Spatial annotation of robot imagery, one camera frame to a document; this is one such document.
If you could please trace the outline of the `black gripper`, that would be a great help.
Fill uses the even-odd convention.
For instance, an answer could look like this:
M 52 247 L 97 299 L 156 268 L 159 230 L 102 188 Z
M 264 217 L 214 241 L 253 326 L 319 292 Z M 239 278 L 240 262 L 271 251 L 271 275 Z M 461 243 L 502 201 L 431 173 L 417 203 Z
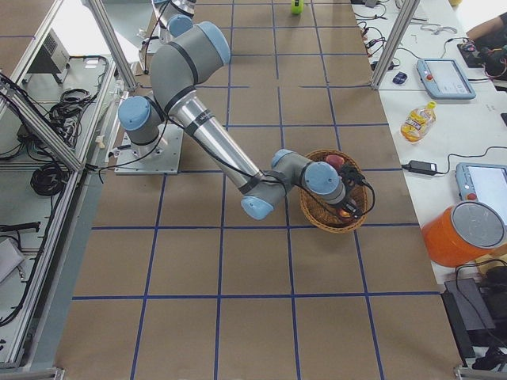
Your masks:
M 336 210 L 344 208 L 350 211 L 353 214 L 353 219 L 358 219 L 363 215 L 363 211 L 346 190 L 328 195 L 328 204 Z

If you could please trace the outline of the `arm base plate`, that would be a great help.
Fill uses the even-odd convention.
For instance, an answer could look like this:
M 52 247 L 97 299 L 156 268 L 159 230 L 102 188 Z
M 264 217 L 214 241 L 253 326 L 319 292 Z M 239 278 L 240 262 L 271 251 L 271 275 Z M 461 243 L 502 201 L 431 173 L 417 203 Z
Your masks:
M 127 132 L 114 171 L 117 175 L 176 175 L 179 169 L 183 130 L 174 124 L 160 124 L 158 137 L 147 145 L 131 142 Z

